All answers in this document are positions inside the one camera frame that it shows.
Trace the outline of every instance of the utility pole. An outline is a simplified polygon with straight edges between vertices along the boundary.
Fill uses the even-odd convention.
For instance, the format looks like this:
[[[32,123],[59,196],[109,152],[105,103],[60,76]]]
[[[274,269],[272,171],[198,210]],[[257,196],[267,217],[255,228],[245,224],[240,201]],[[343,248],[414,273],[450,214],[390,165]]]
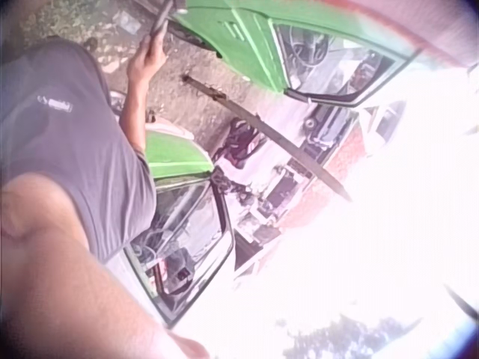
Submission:
[[[314,161],[307,153],[299,149],[293,142],[285,138],[281,133],[273,129],[271,126],[264,123],[259,116],[253,115],[251,112],[241,107],[234,101],[231,101],[227,96],[216,90],[215,88],[209,88],[199,81],[193,79],[188,75],[182,77],[183,82],[193,86],[197,90],[201,91],[214,101],[222,104],[225,108],[232,111],[236,116],[245,120],[251,126],[258,131],[262,132],[271,141],[275,142],[279,147],[288,152],[297,162],[303,165],[308,171],[310,171],[319,180],[323,181],[330,189],[339,194],[345,200],[352,202],[352,198],[347,193],[343,185],[335,179],[327,170],[325,170],[319,163]]]

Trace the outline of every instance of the shirt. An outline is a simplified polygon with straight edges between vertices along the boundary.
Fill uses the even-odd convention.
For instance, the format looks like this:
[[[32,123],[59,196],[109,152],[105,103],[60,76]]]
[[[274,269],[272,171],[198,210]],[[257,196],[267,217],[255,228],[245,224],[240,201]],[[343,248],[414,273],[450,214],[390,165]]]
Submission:
[[[150,226],[156,195],[144,155],[113,115],[96,61],[55,39],[0,71],[2,186],[25,173],[56,182],[76,205],[91,253],[107,262]]]

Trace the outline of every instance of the motorcycle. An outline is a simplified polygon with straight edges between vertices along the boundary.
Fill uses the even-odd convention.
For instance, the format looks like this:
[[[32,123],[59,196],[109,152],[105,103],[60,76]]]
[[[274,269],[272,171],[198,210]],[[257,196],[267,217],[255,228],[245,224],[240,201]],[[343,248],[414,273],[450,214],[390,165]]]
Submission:
[[[252,157],[267,138],[246,121],[235,117],[230,123],[228,136],[223,145],[213,154],[213,161],[221,157],[227,159],[235,168],[242,170],[246,160]]]

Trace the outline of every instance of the man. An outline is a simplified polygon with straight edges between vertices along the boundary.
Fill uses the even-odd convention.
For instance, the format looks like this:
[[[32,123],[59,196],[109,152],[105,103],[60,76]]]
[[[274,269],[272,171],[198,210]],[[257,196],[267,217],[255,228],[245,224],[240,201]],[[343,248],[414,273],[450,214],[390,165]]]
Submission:
[[[156,206],[148,84],[166,27],[130,61],[120,123],[94,59],[62,39],[1,69],[1,341],[22,358],[207,358],[101,266]]]

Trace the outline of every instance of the car window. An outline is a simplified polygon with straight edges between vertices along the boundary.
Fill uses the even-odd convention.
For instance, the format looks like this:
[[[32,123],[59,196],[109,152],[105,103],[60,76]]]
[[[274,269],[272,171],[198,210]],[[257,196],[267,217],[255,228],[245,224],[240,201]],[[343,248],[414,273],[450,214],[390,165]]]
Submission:
[[[194,300],[228,253],[209,182],[157,193],[151,226],[130,244],[130,261],[167,321]]]
[[[349,95],[371,85],[393,61],[341,37],[276,25],[290,86],[301,93]]]

